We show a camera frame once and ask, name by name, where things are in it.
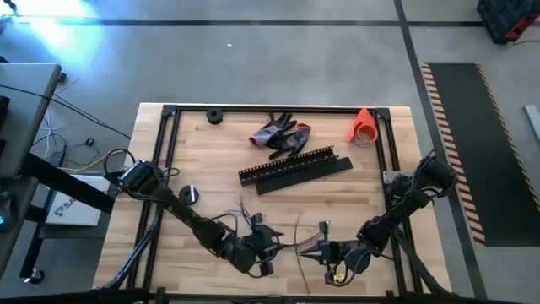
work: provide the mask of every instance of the orange cone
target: orange cone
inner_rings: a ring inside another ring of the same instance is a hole
[[[368,109],[360,110],[360,113],[354,119],[353,126],[348,131],[347,140],[349,142],[353,142],[355,137],[366,143],[375,142],[379,137],[379,133],[375,127],[375,119],[371,116]]]

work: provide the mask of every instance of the black glove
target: black glove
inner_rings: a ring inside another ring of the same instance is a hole
[[[276,135],[267,143],[268,148],[277,150],[270,155],[270,160],[289,151],[292,151],[289,156],[297,155],[304,148],[305,143],[310,138],[311,127],[304,123],[299,123],[296,127],[298,131]]]
[[[273,113],[268,113],[268,115],[270,122],[250,137],[250,143],[259,148],[267,144],[274,136],[283,135],[296,125],[296,121],[290,121],[292,114],[283,113],[278,120],[274,119]]]

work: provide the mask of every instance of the orange and black stripes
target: orange and black stripes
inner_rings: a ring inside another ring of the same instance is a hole
[[[514,145],[514,142],[512,141],[512,137],[510,136],[510,132],[508,132],[508,129],[506,128],[505,121],[503,120],[503,117],[500,115],[500,109],[499,105],[497,105],[497,101],[495,101],[495,97],[493,95],[493,92],[491,91],[491,88],[489,88],[488,81],[486,80],[485,72],[484,70],[477,64],[478,73],[480,74],[480,77],[483,80],[483,83],[486,86],[486,90],[488,91],[489,99],[491,99],[491,102],[493,102],[493,106],[495,108],[495,111],[497,112],[497,117],[499,117],[499,121],[501,126],[503,127],[503,130],[505,130],[506,138],[508,139],[508,143],[510,144],[510,147],[512,148],[512,151],[514,152],[514,156],[517,160],[517,164],[519,165],[521,169],[521,173],[523,174],[523,177],[525,179],[525,182],[527,186],[529,187],[529,191],[531,191],[532,199],[536,203],[537,210],[540,212],[540,200],[538,199],[538,196],[536,195],[536,192],[534,191],[534,187],[532,186],[531,180],[529,179],[529,176],[527,175],[527,171],[525,170],[525,166],[523,165],[523,161],[521,161],[521,158],[519,154],[517,153],[517,149]]]
[[[465,171],[462,167],[462,162],[459,157],[459,153],[452,137],[451,126],[446,120],[445,108],[440,100],[439,91],[435,84],[435,79],[431,73],[431,68],[428,64],[422,65],[422,74],[424,76],[424,82],[426,89],[428,90],[429,100],[431,101],[431,107],[435,114],[435,120],[442,137],[442,143],[445,148],[445,152],[448,155],[448,162],[450,166],[454,168],[457,173],[457,192],[462,199],[462,205],[465,209],[465,215],[469,227],[471,228],[472,238],[479,244],[485,245],[485,235],[483,233],[482,225],[480,224],[480,218],[474,205],[473,195],[471,189],[467,184],[467,178]]]

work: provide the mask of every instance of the wooden table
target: wooden table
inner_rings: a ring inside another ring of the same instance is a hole
[[[140,106],[129,147],[136,158],[152,159],[161,108],[162,104]],[[421,155],[411,111],[408,107],[390,107],[390,112],[401,168],[413,171]],[[298,122],[312,127],[310,140],[303,151],[334,145],[335,153],[348,156],[354,168],[258,196],[253,185],[240,185],[238,171],[268,162],[271,150],[254,148],[247,140],[266,123],[267,114],[226,112],[224,121],[214,126],[208,123],[204,112],[184,111],[181,113],[173,162],[180,175],[171,178],[170,186],[178,191],[186,184],[194,185],[200,192],[200,198],[193,208],[207,217],[222,214],[227,209],[238,209],[241,197],[252,214],[262,212],[266,224],[285,234],[282,242],[293,242],[298,214],[301,214],[298,240],[318,232],[317,225],[321,220],[331,221],[331,239],[354,239],[366,220],[385,211],[375,146],[360,148],[345,140],[354,117],[348,114],[294,114]],[[166,149],[165,145],[161,165],[165,162]],[[127,197],[117,199],[94,285],[103,285],[110,280],[131,253],[141,206],[142,203]],[[240,231],[247,232],[247,224],[242,220],[239,222]],[[411,222],[418,255],[431,274],[449,290],[432,205],[415,213]],[[385,254],[392,255],[390,245]],[[137,286],[142,285],[145,261],[146,255],[143,255]],[[325,285],[324,268],[317,262],[306,258],[300,261],[313,296],[384,296],[386,290],[397,291],[393,263],[384,258],[372,258],[370,267],[343,288]],[[403,263],[408,265],[405,257]],[[306,294],[293,250],[280,252],[273,265],[275,273],[266,278],[254,280],[241,274],[228,262],[215,258],[200,247],[185,225],[165,213],[152,290],[164,286],[168,293],[184,294]],[[405,274],[411,290],[408,269]]]

